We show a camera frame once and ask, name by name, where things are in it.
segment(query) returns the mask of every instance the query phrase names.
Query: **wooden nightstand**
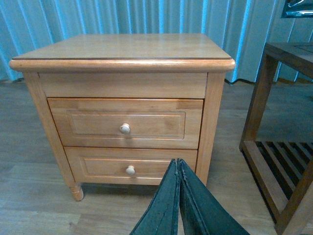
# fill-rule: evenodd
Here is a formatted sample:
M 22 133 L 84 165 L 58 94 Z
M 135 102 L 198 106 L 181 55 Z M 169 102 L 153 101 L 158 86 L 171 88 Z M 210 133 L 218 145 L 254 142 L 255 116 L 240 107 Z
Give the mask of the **wooden nightstand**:
M 224 75 L 202 34 L 81 35 L 13 58 L 66 185 L 158 185 L 172 158 L 206 184 Z

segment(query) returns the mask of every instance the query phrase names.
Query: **wood laminate floor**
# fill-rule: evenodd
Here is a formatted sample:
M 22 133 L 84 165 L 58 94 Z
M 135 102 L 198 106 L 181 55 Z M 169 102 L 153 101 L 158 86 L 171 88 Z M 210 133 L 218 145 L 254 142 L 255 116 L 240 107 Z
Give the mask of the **wood laminate floor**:
M 274 223 L 238 149 L 253 85 L 224 85 L 207 187 L 251 234 Z M 313 140 L 313 86 L 274 85 L 260 139 Z M 157 187 L 85 184 L 72 199 L 25 83 L 0 83 L 0 234 L 126 235 Z M 182 224 L 179 234 L 183 234 Z

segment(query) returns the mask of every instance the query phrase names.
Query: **nightstand leg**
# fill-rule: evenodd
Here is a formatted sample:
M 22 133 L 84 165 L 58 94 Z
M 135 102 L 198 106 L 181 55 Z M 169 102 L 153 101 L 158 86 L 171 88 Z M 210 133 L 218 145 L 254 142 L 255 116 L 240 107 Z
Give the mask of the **nightstand leg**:
M 84 198 L 84 192 L 80 185 L 77 185 L 76 187 L 69 187 L 69 188 L 72 191 L 73 198 L 75 199 L 76 202 L 79 202 Z

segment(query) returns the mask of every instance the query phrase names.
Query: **curtain fold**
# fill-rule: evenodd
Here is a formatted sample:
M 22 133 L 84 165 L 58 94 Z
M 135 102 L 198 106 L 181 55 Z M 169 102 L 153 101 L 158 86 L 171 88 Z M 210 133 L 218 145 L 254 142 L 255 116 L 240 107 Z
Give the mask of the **curtain fold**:
M 0 79 L 12 57 L 85 33 L 204 33 L 236 60 L 227 74 L 255 81 L 265 42 L 312 41 L 313 18 L 282 19 L 283 0 L 0 1 Z M 282 65 L 276 74 L 302 76 Z

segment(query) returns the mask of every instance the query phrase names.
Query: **drawer knob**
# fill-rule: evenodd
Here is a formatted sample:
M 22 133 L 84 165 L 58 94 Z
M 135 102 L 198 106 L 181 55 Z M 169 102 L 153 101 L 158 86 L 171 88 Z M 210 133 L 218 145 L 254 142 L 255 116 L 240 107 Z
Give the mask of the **drawer knob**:
M 126 169 L 126 173 L 129 175 L 135 175 L 135 167 L 133 167 L 132 165 L 129 165 L 128 168 Z
M 119 128 L 120 132 L 122 132 L 123 134 L 128 134 L 131 131 L 131 128 L 129 127 L 129 124 L 124 123 L 123 125 L 120 126 Z

